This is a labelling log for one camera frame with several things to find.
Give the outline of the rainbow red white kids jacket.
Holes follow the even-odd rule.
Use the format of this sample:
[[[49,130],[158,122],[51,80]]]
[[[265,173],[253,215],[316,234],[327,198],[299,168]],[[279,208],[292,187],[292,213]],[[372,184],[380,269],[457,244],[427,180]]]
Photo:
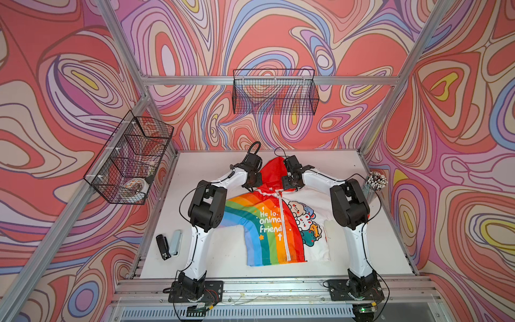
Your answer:
[[[333,219],[331,199],[310,187],[287,190],[282,157],[262,169],[262,185],[227,200],[221,227],[241,225],[248,266],[329,261],[325,224]]]

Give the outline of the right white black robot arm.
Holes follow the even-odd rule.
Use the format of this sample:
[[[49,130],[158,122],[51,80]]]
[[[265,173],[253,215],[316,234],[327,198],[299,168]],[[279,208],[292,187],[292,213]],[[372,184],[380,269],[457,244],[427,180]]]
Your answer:
[[[283,163],[285,189],[299,190],[308,186],[330,197],[334,220],[344,229],[350,256],[346,286],[350,296],[360,299],[366,297],[368,291],[380,291],[377,272],[367,258],[366,225],[370,206],[359,182],[353,178],[331,178],[314,166],[301,165],[295,155],[286,157]]]

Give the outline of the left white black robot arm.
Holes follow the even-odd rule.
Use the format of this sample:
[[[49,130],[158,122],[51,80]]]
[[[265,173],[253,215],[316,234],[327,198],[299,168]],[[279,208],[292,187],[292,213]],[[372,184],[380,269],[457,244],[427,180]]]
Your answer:
[[[227,174],[215,181],[199,181],[191,191],[193,198],[187,211],[192,226],[189,257],[172,287],[191,299],[198,300],[205,292],[206,257],[213,230],[220,225],[225,213],[227,192],[239,186],[252,192],[262,185],[260,148],[261,142],[254,142],[244,159],[231,165]]]

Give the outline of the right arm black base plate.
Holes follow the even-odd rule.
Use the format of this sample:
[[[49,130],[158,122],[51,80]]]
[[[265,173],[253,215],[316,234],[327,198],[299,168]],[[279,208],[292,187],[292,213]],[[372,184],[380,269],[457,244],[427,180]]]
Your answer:
[[[326,280],[324,285],[328,288],[332,301],[380,303],[386,299],[377,280],[366,282],[354,279],[331,279]]]

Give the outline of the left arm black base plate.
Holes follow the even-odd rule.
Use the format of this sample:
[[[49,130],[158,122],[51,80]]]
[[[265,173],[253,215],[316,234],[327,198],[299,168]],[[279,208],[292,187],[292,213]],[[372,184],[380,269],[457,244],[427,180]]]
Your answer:
[[[215,306],[223,300],[224,282],[222,280],[208,280],[204,283],[173,282],[168,294],[168,302],[191,303],[192,305],[205,303],[207,307]]]

